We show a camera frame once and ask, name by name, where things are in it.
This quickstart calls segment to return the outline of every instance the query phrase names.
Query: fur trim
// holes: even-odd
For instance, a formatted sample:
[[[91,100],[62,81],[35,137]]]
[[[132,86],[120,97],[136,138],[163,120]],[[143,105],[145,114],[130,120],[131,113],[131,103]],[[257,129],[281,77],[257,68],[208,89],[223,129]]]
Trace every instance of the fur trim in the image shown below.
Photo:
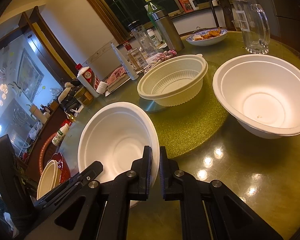
[[[71,90],[71,87],[65,88],[63,90],[63,92],[60,94],[60,96],[58,97],[58,101],[60,104],[61,104],[62,100],[66,98],[67,94],[69,94],[70,90]]]
[[[70,82],[65,83],[65,88],[74,88],[74,85],[71,84]]]

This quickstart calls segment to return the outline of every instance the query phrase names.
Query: thermos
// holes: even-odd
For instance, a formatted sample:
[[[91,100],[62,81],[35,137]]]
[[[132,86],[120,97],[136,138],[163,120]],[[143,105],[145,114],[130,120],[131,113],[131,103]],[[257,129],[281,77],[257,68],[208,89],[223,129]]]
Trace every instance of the thermos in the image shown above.
[[[185,47],[180,39],[177,29],[165,9],[153,13],[151,17],[160,30],[170,50],[180,51]]]

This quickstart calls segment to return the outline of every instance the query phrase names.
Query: blue and white plate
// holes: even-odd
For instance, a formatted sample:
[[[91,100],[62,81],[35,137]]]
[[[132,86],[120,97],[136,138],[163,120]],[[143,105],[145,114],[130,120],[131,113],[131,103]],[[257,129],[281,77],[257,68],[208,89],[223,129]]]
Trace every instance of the blue and white plate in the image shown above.
[[[195,45],[195,46],[209,46],[209,45],[212,45],[212,44],[216,44],[220,41],[223,41],[226,38],[227,33],[228,33],[227,30],[221,29],[220,36],[218,36],[218,37],[214,37],[214,38],[210,38],[210,39],[206,39],[206,40],[201,40],[201,41],[195,41],[194,39],[199,38],[201,35],[208,34],[208,31],[217,31],[218,29],[219,28],[192,34],[191,36],[186,38],[186,41],[188,41],[190,44]]]

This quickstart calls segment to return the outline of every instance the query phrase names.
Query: picture frame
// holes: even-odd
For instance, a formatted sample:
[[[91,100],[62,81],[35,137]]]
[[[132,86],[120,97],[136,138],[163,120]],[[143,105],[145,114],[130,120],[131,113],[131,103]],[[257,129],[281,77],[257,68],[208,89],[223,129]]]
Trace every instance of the picture frame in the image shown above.
[[[186,13],[194,11],[189,0],[179,0],[179,2]]]
[[[23,49],[19,64],[17,83],[31,103],[41,85],[43,77],[44,75],[33,62],[26,49]]]

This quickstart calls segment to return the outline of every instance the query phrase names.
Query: fried food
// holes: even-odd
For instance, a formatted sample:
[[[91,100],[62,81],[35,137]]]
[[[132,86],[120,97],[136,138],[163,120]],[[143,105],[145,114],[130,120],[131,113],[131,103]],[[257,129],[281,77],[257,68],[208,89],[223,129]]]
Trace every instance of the fried food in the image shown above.
[[[219,28],[217,31],[216,30],[208,31],[207,34],[201,35],[201,38],[203,40],[207,40],[207,39],[210,39],[210,38],[215,38],[215,37],[220,36],[220,33],[221,33],[221,30]]]

